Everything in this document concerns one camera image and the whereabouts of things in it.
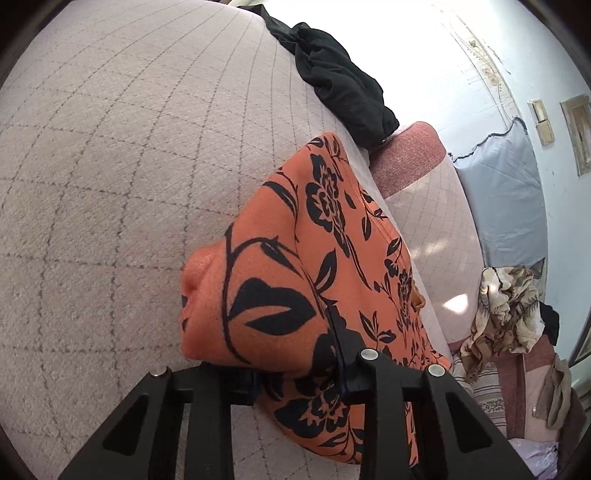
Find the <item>metal screw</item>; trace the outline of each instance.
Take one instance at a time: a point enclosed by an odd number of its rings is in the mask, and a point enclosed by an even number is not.
[[[434,377],[442,377],[445,374],[445,369],[438,364],[429,365],[429,373]]]
[[[378,357],[378,353],[373,348],[366,348],[361,350],[361,358],[364,360],[375,360]]]
[[[161,377],[167,372],[167,370],[168,367],[166,365],[159,365],[157,367],[150,368],[150,375],[153,377]]]

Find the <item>black cloth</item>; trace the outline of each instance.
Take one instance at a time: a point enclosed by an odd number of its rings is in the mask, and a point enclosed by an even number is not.
[[[558,342],[558,330],[560,328],[560,316],[550,305],[540,302],[540,316],[544,321],[544,335],[548,335],[550,343],[556,346]]]
[[[314,87],[320,101],[343,122],[356,144],[373,151],[400,126],[384,105],[379,83],[360,70],[331,35],[303,22],[289,28],[262,5],[240,8],[260,15],[271,35],[295,55],[302,79]]]

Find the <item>orange floral fabric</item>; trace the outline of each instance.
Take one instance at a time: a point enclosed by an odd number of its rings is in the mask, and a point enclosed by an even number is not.
[[[359,463],[364,407],[333,382],[335,333],[416,369],[449,368],[419,315],[408,249],[359,185],[335,134],[274,173],[181,278],[182,350],[264,371],[260,405],[283,432],[327,458]],[[410,405],[409,462],[418,461]]]

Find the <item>pink fabric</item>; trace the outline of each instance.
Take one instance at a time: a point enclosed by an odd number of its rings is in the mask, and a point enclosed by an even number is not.
[[[386,204],[421,272],[447,343],[464,339],[478,306],[483,261],[452,161],[445,157],[422,178],[386,198]]]
[[[437,132],[412,124],[370,170],[408,245],[447,343],[470,334],[483,269],[472,214]]]
[[[373,152],[369,169],[380,193],[387,198],[425,176],[446,154],[435,129],[425,122],[416,122]]]

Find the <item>picture frame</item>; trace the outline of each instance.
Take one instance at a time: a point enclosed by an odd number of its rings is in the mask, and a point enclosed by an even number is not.
[[[579,177],[591,171],[591,104],[588,95],[579,95],[561,104]]]

